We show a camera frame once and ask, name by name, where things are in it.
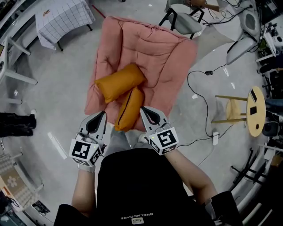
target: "wrist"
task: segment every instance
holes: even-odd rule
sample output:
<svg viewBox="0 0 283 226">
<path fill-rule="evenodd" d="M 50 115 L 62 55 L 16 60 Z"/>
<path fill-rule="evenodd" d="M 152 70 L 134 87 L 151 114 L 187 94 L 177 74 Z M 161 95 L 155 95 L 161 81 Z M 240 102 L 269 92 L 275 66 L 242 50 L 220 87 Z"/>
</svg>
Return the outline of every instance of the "wrist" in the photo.
<svg viewBox="0 0 283 226">
<path fill-rule="evenodd" d="M 82 165 L 82 164 L 78 164 L 78 169 L 79 170 L 82 170 L 82 171 L 85 171 L 85 172 L 89 172 L 89 173 L 94 173 L 95 168 L 96 168 L 95 166 L 90 167 L 90 166 L 85 166 L 85 165 Z"/>
</svg>

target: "white tablecloth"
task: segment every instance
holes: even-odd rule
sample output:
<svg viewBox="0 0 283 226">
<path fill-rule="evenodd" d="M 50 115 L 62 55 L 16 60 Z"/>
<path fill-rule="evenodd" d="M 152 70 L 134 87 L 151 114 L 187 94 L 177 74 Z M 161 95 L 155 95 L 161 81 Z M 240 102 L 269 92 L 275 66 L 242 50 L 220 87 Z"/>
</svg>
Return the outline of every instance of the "white tablecloth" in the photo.
<svg viewBox="0 0 283 226">
<path fill-rule="evenodd" d="M 40 43 L 50 49 L 69 31 L 95 21 L 85 0 L 46 0 L 35 19 Z"/>
</svg>

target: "pink cushion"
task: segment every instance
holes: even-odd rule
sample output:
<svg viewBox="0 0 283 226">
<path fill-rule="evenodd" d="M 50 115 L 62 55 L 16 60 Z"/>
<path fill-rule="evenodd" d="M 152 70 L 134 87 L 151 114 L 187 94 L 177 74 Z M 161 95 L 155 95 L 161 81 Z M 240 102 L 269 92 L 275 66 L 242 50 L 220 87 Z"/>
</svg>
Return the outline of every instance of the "pink cushion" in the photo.
<svg viewBox="0 0 283 226">
<path fill-rule="evenodd" d="M 103 22 L 84 112 L 105 110 L 107 120 L 114 124 L 126 95 L 106 104 L 94 81 L 135 63 L 147 78 L 139 87 L 145 93 L 144 106 L 168 116 L 196 54 L 192 40 L 166 28 L 108 16 Z M 145 130 L 140 117 L 134 129 Z"/>
</svg>

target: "orange pillow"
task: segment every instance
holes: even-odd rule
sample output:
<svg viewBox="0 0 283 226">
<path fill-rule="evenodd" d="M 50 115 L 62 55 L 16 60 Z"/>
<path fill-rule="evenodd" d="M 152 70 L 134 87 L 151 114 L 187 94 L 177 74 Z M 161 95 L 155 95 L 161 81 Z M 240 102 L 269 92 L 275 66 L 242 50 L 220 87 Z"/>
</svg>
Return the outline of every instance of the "orange pillow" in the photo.
<svg viewBox="0 0 283 226">
<path fill-rule="evenodd" d="M 105 103 L 109 103 L 145 80 L 146 78 L 137 65 L 129 64 L 112 75 L 96 80 L 95 84 L 102 92 Z"/>
<path fill-rule="evenodd" d="M 145 95 L 137 87 L 128 93 L 115 122 L 115 130 L 123 130 L 127 132 L 134 126 L 135 121 L 138 119 L 144 99 Z"/>
</svg>

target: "gray floor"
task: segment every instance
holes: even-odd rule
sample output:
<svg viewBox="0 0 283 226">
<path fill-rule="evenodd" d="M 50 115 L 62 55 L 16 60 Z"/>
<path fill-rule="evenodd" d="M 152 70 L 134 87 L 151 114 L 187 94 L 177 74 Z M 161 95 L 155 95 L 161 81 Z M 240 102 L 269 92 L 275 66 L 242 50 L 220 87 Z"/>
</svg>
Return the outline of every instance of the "gray floor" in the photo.
<svg viewBox="0 0 283 226">
<path fill-rule="evenodd" d="M 96 0 L 95 6 L 105 15 L 129 17 L 143 22 L 158 24 L 164 16 L 166 0 Z M 52 145 L 48 133 L 57 138 L 65 151 L 69 151 L 70 141 L 74 138 L 81 121 L 86 117 L 84 105 L 88 82 L 93 70 L 93 62 L 99 44 L 103 19 L 93 11 L 96 21 L 90 32 L 86 26 L 65 35 L 61 44 L 64 52 L 44 48 L 36 39 L 30 46 L 32 54 L 22 55 L 16 66 L 17 71 L 38 80 L 36 86 L 5 78 L 0 85 L 0 96 L 22 98 L 22 105 L 1 103 L 0 111 L 29 114 L 31 109 L 38 112 L 38 126 L 33 137 L 4 138 L 7 152 L 24 153 L 21 164 L 35 184 L 44 184 L 40 192 L 41 201 L 51 210 L 46 217 L 55 220 L 57 208 L 62 203 L 70 203 L 76 183 L 76 164 L 69 158 L 63 160 Z M 205 20 L 211 20 L 206 12 Z M 208 54 L 192 70 L 214 70 L 226 62 L 226 52 L 231 44 L 219 47 Z M 207 131 L 217 130 L 222 134 L 230 125 L 214 124 L 215 118 L 225 117 L 225 101 L 214 96 L 231 95 L 246 97 L 252 86 L 262 85 L 262 77 L 256 73 L 255 54 L 247 53 L 233 64 L 220 68 L 212 76 L 195 72 L 190 75 L 190 86 L 203 95 L 208 103 L 209 116 Z M 180 143 L 191 143 L 196 139 L 207 138 L 205 118 L 207 107 L 184 81 L 169 119 L 175 126 Z M 111 126 L 107 125 L 104 136 L 109 142 Z M 244 123 L 235 124 L 214 147 L 212 140 L 195 142 L 189 147 L 180 147 L 182 153 L 206 172 L 219 192 L 226 190 L 232 183 L 235 173 L 230 166 L 241 168 L 249 154 L 249 148 L 263 143 L 265 137 L 252 138 Z"/>
</svg>

